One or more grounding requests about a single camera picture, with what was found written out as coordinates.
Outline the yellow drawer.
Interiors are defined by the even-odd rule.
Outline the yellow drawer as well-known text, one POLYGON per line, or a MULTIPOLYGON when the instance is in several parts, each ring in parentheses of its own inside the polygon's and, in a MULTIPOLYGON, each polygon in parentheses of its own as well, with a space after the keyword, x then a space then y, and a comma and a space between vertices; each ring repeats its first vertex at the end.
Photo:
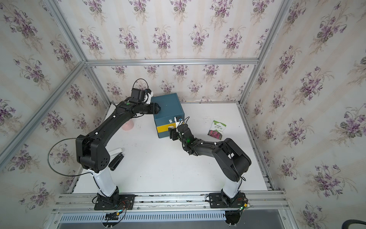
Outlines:
POLYGON ((163 133, 163 132, 169 131, 169 128, 170 127, 176 128, 176 123, 171 123, 171 124, 166 124, 166 125, 158 126, 158 127, 156 127, 156 129, 157 129, 157 132, 158 133, 163 133))

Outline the teal drawer cabinet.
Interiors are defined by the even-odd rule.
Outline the teal drawer cabinet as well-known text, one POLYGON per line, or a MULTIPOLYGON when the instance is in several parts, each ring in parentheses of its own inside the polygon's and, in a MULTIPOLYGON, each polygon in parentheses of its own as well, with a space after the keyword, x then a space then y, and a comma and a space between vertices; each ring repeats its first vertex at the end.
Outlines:
POLYGON ((152 102, 157 103, 161 108, 158 114, 153 115, 156 127, 171 124, 176 116, 185 118, 177 93, 154 96, 152 102))

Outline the green white seed bag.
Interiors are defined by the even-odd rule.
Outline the green white seed bag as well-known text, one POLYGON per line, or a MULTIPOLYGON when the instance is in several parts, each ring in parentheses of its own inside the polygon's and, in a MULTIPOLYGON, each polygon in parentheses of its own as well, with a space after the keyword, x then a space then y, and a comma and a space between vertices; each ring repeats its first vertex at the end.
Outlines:
POLYGON ((221 140, 225 129, 226 129, 226 124, 214 120, 212 122, 212 125, 211 125, 207 135, 211 136, 215 139, 221 140))

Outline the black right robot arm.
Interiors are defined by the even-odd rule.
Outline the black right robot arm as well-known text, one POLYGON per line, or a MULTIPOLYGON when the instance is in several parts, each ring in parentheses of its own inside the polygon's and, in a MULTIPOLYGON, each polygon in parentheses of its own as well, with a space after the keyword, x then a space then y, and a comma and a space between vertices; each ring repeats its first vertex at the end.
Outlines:
POLYGON ((242 175, 252 164, 250 157, 230 138, 223 141, 210 142, 196 138, 187 124, 168 128, 170 139, 179 140, 182 148, 189 155, 213 157, 223 174, 226 182, 222 188, 224 197, 233 200, 237 198, 239 188, 244 180, 242 175))

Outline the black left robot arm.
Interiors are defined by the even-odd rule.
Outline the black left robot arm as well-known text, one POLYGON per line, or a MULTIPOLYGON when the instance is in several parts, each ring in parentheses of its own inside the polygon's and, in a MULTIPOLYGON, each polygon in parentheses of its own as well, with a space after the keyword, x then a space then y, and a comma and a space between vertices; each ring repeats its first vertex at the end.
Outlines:
POLYGON ((112 180, 110 170, 110 154, 106 149, 113 135, 130 119, 140 115, 155 115, 161 110, 157 103, 143 104, 128 101, 120 102, 112 114, 95 130, 86 136, 76 138, 77 162, 92 174, 102 197, 116 199, 118 187, 112 180))

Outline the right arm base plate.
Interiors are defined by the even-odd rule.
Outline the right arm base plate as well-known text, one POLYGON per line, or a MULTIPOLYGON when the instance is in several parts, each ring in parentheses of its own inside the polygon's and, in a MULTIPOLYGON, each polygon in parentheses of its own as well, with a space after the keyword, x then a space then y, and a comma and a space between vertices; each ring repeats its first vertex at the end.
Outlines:
POLYGON ((205 201, 209 203, 212 209, 244 209, 248 207, 248 199, 245 193, 238 192, 233 198, 229 198, 223 192, 221 193, 209 193, 205 198, 205 201))

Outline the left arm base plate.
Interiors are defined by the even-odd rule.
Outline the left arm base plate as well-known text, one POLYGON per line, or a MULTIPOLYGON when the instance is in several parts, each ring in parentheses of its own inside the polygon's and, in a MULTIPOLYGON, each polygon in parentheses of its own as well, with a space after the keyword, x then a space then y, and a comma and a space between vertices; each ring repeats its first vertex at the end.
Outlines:
POLYGON ((132 210, 135 195, 119 195, 114 197, 105 197, 98 194, 93 198, 92 203, 94 204, 94 210, 132 210))

